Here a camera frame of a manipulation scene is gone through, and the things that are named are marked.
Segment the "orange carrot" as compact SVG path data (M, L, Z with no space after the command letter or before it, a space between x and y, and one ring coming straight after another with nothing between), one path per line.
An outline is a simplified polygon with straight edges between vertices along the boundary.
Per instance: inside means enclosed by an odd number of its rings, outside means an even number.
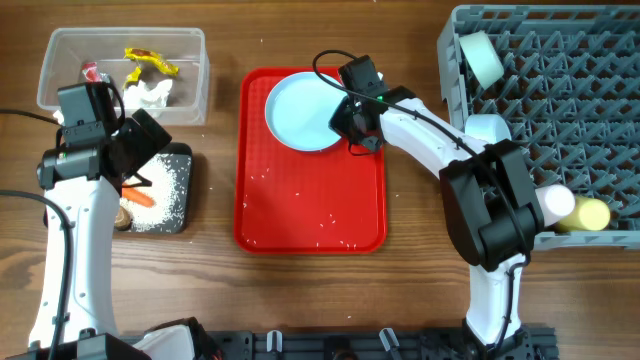
M147 208L151 208L155 204L151 197L132 187L124 187L122 189L122 196L129 201Z

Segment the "light blue plate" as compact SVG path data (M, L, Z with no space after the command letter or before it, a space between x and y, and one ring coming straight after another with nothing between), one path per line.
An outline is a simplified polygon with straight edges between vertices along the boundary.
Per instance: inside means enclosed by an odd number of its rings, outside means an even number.
M279 81L270 91L264 115L272 135L283 145L302 152L316 152L336 144L341 136L329 126L344 92L327 84L328 75L297 72Z

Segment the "white tissue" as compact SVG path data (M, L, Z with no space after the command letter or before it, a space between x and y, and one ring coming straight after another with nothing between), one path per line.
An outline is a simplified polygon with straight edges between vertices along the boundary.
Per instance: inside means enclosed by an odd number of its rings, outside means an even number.
M165 108L174 81L166 79L150 88L140 80L137 85L130 85L124 91L123 100L126 109Z

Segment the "green bowl with rice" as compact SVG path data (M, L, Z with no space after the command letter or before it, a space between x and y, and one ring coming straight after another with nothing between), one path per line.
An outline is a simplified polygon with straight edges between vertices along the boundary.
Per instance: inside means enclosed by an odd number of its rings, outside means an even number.
M488 89L504 75L504 66L484 31L460 37L459 44L482 88Z

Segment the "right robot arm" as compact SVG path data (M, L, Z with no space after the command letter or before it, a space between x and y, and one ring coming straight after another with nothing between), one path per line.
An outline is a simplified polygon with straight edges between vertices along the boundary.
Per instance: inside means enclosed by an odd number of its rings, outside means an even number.
M544 216L517 144L470 137L426 108L409 89L390 88L367 56L338 70L345 96L329 127L357 156L395 146L437 177L449 238L470 266L464 319L477 355L498 358L523 341L520 278Z

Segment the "yellow plastic cup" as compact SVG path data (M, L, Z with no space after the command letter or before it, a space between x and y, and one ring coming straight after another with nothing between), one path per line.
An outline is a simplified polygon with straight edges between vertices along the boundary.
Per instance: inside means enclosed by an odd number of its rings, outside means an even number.
M559 232L601 231L608 226L610 219L611 211L604 201L576 196L574 210L558 221L554 228Z

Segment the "yellow snack wrapper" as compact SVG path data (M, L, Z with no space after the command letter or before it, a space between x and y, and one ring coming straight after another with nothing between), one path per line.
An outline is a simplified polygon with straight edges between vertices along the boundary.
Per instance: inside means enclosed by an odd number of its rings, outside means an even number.
M180 68L169 61L167 61L162 55L142 49L142 48L125 48L124 58L129 59L136 63L135 69L129 73L123 84L123 88L136 84L140 80L144 65L151 65L156 70L164 75L175 77L179 74Z

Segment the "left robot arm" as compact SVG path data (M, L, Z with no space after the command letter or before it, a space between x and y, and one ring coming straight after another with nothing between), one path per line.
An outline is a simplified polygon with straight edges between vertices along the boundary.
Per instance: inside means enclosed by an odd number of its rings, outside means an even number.
M128 116L115 86L58 91L64 121L37 167L48 231L44 284L25 359L219 359L195 318L147 330L130 344L112 304L112 241L122 186L171 136L145 110Z

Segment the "light blue bowl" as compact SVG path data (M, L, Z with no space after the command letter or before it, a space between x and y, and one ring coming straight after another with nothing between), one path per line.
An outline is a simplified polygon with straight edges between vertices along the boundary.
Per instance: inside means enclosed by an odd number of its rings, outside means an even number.
M466 135L489 144L512 139L511 131L506 121L496 114L470 115L465 123L464 132Z

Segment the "red snack wrapper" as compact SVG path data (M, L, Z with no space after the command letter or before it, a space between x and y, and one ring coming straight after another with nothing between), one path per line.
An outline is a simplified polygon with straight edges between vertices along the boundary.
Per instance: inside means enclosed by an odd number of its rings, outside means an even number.
M101 72L98 69L98 65L97 65L96 62L85 63L81 67L81 73L82 73L84 79L87 82L90 82L90 83L109 82L110 81L109 75L106 74L106 73Z

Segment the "brown chocolate cookie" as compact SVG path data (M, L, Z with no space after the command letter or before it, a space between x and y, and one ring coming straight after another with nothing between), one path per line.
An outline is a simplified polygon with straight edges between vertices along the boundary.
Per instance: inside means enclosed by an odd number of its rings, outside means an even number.
M131 227L131 225L132 225L131 215L125 208L120 206L114 221L114 228L117 231L127 231Z

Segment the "pink plastic cup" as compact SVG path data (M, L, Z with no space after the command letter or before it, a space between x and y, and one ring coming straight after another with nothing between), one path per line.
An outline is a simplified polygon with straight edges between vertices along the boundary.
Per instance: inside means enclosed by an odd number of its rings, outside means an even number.
M535 194L542 210L545 227L556 224L575 209L575 196L564 185L540 187L535 190Z

